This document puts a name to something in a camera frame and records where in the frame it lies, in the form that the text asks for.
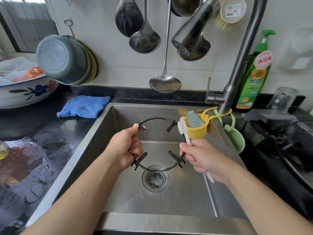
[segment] dish soap bottle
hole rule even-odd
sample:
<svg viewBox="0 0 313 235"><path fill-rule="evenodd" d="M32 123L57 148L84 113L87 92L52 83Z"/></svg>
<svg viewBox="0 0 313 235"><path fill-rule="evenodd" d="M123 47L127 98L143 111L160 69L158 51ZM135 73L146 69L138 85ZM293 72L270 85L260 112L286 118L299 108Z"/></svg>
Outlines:
<svg viewBox="0 0 313 235"><path fill-rule="evenodd" d="M264 35L262 42L254 48L253 54L248 55L244 74L233 102L233 110L249 111L257 95L261 92L273 61L273 53L267 50L266 40L269 35L274 34L276 33L273 30L262 31L262 35Z"/></svg>

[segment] floral bowl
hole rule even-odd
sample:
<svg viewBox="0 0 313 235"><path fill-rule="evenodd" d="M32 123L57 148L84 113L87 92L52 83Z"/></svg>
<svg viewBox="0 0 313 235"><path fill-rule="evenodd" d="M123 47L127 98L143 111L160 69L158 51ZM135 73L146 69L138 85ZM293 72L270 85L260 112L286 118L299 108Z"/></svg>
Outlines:
<svg viewBox="0 0 313 235"><path fill-rule="evenodd" d="M0 87L0 109L28 106L47 98L58 82L45 76L27 82Z"/></svg>

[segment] blue cloth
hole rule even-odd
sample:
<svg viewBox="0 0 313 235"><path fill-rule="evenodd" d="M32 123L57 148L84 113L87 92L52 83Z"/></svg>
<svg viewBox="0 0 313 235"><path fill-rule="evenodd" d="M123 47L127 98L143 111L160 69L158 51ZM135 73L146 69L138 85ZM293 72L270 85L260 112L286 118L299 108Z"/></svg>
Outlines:
<svg viewBox="0 0 313 235"><path fill-rule="evenodd" d="M94 97L80 95L70 99L63 109L57 113L59 118L69 116L80 116L83 118L96 119L100 111L110 102L111 97Z"/></svg>

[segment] hand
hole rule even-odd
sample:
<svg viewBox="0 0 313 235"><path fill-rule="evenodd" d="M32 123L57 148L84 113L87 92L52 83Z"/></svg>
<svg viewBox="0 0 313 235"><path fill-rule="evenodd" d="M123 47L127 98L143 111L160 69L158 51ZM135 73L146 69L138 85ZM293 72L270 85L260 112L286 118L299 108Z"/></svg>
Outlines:
<svg viewBox="0 0 313 235"><path fill-rule="evenodd" d="M236 163L206 139L192 139L191 144L193 146L180 143L180 155L186 153L186 159L194 166L195 171L208 171L213 179L225 184L224 172Z"/></svg>
<svg viewBox="0 0 313 235"><path fill-rule="evenodd" d="M104 154L109 154L117 159L123 170L143 154L142 142L136 135L138 130L138 124L134 124L133 127L116 133L104 150Z"/></svg>

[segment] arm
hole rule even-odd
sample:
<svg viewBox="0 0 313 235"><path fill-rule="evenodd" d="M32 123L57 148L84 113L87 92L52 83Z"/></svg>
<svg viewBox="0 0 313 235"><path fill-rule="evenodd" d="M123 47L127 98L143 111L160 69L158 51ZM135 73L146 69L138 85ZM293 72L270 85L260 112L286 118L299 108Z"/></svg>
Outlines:
<svg viewBox="0 0 313 235"><path fill-rule="evenodd" d="M105 151L22 235L93 234L120 173L143 151L138 124L115 134Z"/></svg>
<svg viewBox="0 0 313 235"><path fill-rule="evenodd" d="M250 172L205 139L181 143L181 154L200 173L206 170L224 183L245 211L259 235L313 234L313 225L280 199Z"/></svg>

